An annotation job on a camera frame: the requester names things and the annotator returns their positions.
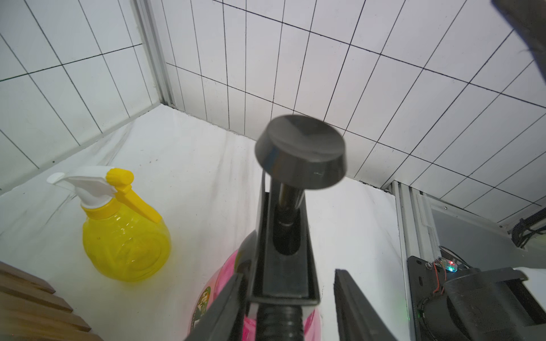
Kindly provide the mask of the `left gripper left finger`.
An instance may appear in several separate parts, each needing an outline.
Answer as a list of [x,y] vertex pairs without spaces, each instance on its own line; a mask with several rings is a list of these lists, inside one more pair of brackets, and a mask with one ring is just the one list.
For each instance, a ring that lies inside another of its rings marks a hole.
[[244,309],[244,276],[234,274],[186,341],[241,340]]

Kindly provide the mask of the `pink pump spray bottle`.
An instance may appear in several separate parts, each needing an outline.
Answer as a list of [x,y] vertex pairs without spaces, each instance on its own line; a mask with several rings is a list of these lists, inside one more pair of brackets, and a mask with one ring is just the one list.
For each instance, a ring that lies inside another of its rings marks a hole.
[[284,115],[266,126],[255,155],[262,167],[257,227],[203,287],[188,335],[230,278],[242,274],[241,340],[319,340],[321,297],[305,193],[342,180],[345,142],[325,122]]

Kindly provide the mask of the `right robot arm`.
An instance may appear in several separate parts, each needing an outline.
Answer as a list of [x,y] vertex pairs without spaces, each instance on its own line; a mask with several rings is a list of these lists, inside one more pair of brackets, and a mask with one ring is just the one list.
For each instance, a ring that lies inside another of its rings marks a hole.
[[544,340],[545,236],[517,248],[475,215],[405,214],[412,340]]

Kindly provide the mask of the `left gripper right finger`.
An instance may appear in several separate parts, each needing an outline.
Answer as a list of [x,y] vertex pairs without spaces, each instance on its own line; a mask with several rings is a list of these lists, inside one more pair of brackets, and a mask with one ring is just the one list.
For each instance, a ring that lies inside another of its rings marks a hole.
[[348,271],[335,270],[334,296],[340,340],[396,340]]

